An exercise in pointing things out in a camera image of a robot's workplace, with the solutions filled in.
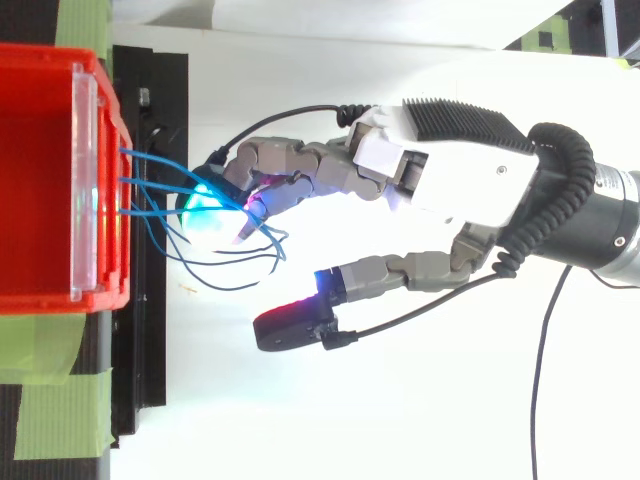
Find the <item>black cable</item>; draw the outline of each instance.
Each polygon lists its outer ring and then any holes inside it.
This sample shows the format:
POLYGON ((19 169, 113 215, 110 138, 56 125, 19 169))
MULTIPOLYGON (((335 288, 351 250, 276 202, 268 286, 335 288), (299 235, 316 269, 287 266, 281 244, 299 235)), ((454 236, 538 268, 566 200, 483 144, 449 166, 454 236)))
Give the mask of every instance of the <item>black cable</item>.
POLYGON ((533 480, 538 480, 538 458, 536 455, 536 409, 538 407, 538 387, 540 386, 540 372, 542 370, 542 356, 544 355, 544 346, 547 341, 547 330, 549 329, 549 320, 553 313, 553 307, 556 306, 564 282, 567 280, 569 273, 571 272, 571 265, 567 265, 560 275, 560 279, 556 285, 549 306, 547 307, 547 313, 544 315, 542 321, 542 331, 540 333, 540 343, 538 344, 538 358, 536 360, 536 372, 533 376, 533 392, 531 393, 531 416, 530 416, 530 435, 531 435, 531 470, 533 473, 533 480))
POLYGON ((640 289, 640 287, 636 287, 636 286, 633 286, 633 285, 612 285, 609 282, 606 282, 600 275, 598 275, 593 270, 589 270, 589 272, 591 272, 591 275, 593 275, 595 277, 595 279, 598 280, 605 287, 609 287, 609 288, 612 288, 614 290, 638 290, 638 289, 640 289))
POLYGON ((278 113, 276 115, 272 115, 263 120, 260 120, 258 123, 250 126, 242 133, 233 137, 223 147, 220 147, 220 149, 213 152, 207 159, 206 163, 212 163, 214 165, 224 165, 227 161, 227 155, 229 155, 229 151, 237 143, 239 143, 252 133, 256 132, 260 128, 269 125, 270 123, 277 122, 278 120, 283 120, 285 118, 295 117, 297 115, 312 112, 336 112, 336 120, 338 126, 340 128, 344 128, 353 125, 353 122, 360 118, 362 114, 370 108, 371 105, 312 105, 310 107, 296 108, 293 110, 288 110, 286 112, 278 113))
POLYGON ((500 275, 493 274, 493 275, 488 275, 486 277, 479 278, 478 280, 474 280, 473 282, 469 282, 466 285, 458 287, 455 290, 452 290, 451 292, 447 293, 446 295, 443 295, 437 300, 434 300, 433 302, 427 305, 424 305, 418 308, 417 310, 414 310, 413 312, 409 312, 401 317, 396 318, 395 320, 391 320, 389 322, 383 323, 376 327, 372 327, 367 330, 362 330, 361 332, 357 332, 356 338, 354 338, 353 341, 357 341, 358 339, 383 332, 397 325, 400 325, 401 323, 408 322, 409 320, 412 320, 417 316, 422 315, 423 313, 427 313, 433 310, 434 308, 439 307, 440 305, 448 302, 449 300, 453 300, 458 295, 461 295, 464 292, 468 292, 469 290, 475 287, 479 287, 480 285, 484 285, 485 283, 492 282, 493 280, 498 280, 499 278, 501 278, 500 275))
POLYGON ((557 152, 567 171, 567 183, 533 218, 501 239, 506 251, 498 254, 499 262, 493 264, 493 270, 503 278, 516 278, 535 248, 582 208, 593 193, 596 179, 593 152, 578 132, 564 125, 539 123, 529 132, 529 139, 557 152))

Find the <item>red storage crate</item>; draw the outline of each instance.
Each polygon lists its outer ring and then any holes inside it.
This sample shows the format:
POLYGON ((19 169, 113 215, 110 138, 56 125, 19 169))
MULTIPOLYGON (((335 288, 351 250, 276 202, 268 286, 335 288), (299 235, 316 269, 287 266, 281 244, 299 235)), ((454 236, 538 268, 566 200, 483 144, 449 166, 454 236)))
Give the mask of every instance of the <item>red storage crate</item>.
POLYGON ((131 138, 89 50, 0 44, 0 315, 129 300, 131 138))

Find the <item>green tape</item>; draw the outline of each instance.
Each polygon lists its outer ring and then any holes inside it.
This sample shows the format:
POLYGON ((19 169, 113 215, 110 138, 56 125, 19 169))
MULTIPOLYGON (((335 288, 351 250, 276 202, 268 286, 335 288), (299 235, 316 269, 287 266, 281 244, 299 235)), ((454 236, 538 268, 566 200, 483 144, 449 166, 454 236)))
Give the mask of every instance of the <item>green tape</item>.
POLYGON ((109 0, 60 0, 56 45, 90 48, 109 60, 111 18, 109 0))
POLYGON ((111 370, 23 388, 15 460, 97 458, 111 443, 111 370))
POLYGON ((554 15, 542 22, 520 39, 523 52, 548 52, 571 55, 569 22, 560 15, 554 15), (553 47, 540 45, 540 32, 550 33, 553 47))
POLYGON ((0 317, 0 385, 60 385, 78 356, 86 316, 0 317))

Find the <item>black connector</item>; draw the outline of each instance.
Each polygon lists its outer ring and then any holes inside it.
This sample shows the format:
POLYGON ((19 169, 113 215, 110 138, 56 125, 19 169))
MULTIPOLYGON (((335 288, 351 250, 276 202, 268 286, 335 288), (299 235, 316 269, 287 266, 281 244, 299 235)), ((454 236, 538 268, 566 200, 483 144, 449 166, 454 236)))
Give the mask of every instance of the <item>black connector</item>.
POLYGON ((229 157, 229 148, 220 147, 218 150, 216 150, 211 155, 209 155, 209 158, 207 158, 207 161, 204 163, 205 164, 210 163, 212 165, 219 165, 221 167, 224 167, 225 164, 227 163, 228 157, 229 157))
POLYGON ((322 346, 325 350, 335 350, 351 345, 358 339, 358 332, 327 332, 322 335, 322 346))

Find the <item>blue led light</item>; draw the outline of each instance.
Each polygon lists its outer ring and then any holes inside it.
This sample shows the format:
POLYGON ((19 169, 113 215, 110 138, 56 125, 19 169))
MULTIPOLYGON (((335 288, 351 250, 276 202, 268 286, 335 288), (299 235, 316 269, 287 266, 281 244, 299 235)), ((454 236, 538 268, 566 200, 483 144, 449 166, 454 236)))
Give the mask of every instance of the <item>blue led light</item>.
MULTIPOLYGON (((224 207, 205 185, 199 184, 195 191, 203 195, 191 195, 185 210, 224 207)), ((194 246, 209 251, 222 250, 232 245, 246 222, 247 215, 236 209, 200 210, 182 214, 185 236, 194 246)))

